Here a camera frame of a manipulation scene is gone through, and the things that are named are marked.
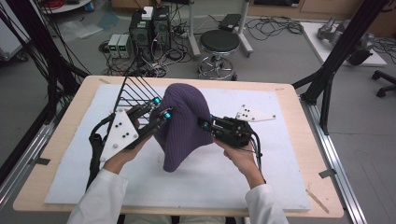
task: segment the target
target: white sleeve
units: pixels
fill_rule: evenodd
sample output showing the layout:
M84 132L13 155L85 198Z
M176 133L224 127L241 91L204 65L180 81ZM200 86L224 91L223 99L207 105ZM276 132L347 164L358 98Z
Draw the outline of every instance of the white sleeve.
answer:
M245 199L252 224L284 224L289 223L282 207L275 200L274 193L269 185L259 185L251 189Z
M127 179L102 169L67 223L117 223L127 184Z

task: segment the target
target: office chair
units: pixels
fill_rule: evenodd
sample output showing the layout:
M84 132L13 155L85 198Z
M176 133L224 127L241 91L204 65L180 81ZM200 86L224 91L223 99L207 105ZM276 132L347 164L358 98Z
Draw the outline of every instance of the office chair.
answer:
M386 81L393 84L391 86L387 86L387 87L383 87L383 88L379 89L379 91L376 93L376 96L382 98L387 95L386 91L396 91L396 77L391 77L388 74L385 74L381 71L376 70L372 76L372 79L377 80L381 77L384 78Z

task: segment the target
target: green light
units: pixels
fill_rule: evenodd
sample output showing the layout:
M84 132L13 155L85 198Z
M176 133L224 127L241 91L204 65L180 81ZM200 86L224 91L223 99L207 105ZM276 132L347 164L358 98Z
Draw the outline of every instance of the green light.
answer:
M168 112L166 112L166 113L163 115L163 117L164 117L165 119L170 119L170 118L171 118L171 114L168 113Z
M155 105L158 105L161 102L161 99L159 97L155 97L152 101Z

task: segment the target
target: round stool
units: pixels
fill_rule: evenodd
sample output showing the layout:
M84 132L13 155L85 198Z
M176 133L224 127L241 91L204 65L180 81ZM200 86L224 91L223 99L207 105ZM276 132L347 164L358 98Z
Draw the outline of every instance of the round stool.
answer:
M236 80L237 75L233 70L233 64L223 58L234 53L239 47L238 36L224 30L212 30L201 35L201 48L212 54L212 57L205 57L199 63L199 76L211 79L224 79L233 76Z

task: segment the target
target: aluminum frame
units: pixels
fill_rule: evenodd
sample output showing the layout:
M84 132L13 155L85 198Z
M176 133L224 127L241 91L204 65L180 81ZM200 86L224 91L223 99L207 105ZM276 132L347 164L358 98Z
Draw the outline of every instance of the aluminum frame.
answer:
M320 140L318 144L321 144L320 149L326 157L328 168L334 169L336 172L336 174L333 176L333 180L336 183L338 193L340 194L339 196L343 200L343 206L347 210L351 221L355 224L366 224L366 218L361 210L361 206L359 205L353 188L347 179L347 174L340 161L340 158L338 157L337 151L335 150L334 144L332 143L332 139L320 127L320 112L317 106L310 105L305 101L301 101L301 103L302 106L306 108L306 112L309 113L306 114L306 116L310 116L312 125L314 126L315 131L317 131L318 139Z

